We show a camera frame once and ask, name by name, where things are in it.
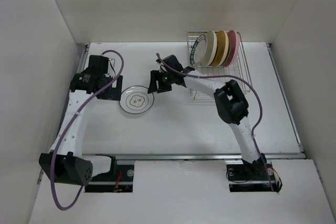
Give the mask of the white plate green rim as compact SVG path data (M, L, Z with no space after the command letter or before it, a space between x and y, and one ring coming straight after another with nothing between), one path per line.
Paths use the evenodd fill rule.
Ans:
M192 45L190 52L190 64L191 66L197 66L201 63L207 47L207 38L205 34L201 34L197 37Z

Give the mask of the cream white plate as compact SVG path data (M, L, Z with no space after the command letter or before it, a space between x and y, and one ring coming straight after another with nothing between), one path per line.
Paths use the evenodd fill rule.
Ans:
M201 66L208 67L212 64L217 50L217 37L213 30L205 33L206 49L202 57Z

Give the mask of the yellow plate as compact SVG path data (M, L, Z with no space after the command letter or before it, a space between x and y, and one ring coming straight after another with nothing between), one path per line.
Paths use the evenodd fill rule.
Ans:
M212 67L221 66L225 62L229 52L229 39L227 32L220 30L216 33L216 37L217 37L217 49L215 58L211 64Z

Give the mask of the pink plate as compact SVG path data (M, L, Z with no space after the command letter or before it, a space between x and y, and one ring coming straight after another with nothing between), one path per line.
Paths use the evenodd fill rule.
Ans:
M240 36L238 32L230 30L227 34L229 39L230 50L228 57L224 62L224 67L229 67L234 64L238 56L239 43L240 43Z

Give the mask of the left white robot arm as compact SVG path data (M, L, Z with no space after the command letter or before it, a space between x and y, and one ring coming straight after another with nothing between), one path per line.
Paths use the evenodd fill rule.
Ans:
M113 156L83 156L82 143L90 115L99 100L121 101L123 76L120 72L110 76L111 61L104 55L91 55L88 67L73 76L69 100L58 136L49 153L42 153L39 164L56 183L85 187L96 176L105 180L117 176L118 168Z

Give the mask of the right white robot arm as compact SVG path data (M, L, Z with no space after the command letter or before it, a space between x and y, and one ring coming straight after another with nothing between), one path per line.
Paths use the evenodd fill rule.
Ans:
M157 63L164 69L150 72L150 85L143 92L135 91L133 87L122 91L120 74L106 76L111 66L109 61L109 58L102 55L92 55L89 60L99 75L95 81L96 89L101 92L98 95L99 99L116 100L126 112L139 114L152 106L153 100L149 99L150 95L169 92L173 84L205 93L215 100L219 117L234 132L241 151L244 175L254 179L267 169L265 155L259 150L254 137L255 128L249 125L249 104L238 84L239 77L231 76L228 82L219 83L214 77L200 74L196 76L192 74L195 70L193 67L183 68L178 59L170 55L164 59L157 59Z

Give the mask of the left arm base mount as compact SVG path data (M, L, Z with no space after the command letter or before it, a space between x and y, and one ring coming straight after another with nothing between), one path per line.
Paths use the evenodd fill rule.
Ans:
M134 161L124 161L111 156L108 172L96 175L85 187L86 193L132 193Z

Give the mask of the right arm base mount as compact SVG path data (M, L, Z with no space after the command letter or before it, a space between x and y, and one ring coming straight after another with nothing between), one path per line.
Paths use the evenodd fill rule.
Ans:
M226 165L226 178L231 193L276 192L283 187L282 180L270 163L262 165L256 172L248 172L243 164Z

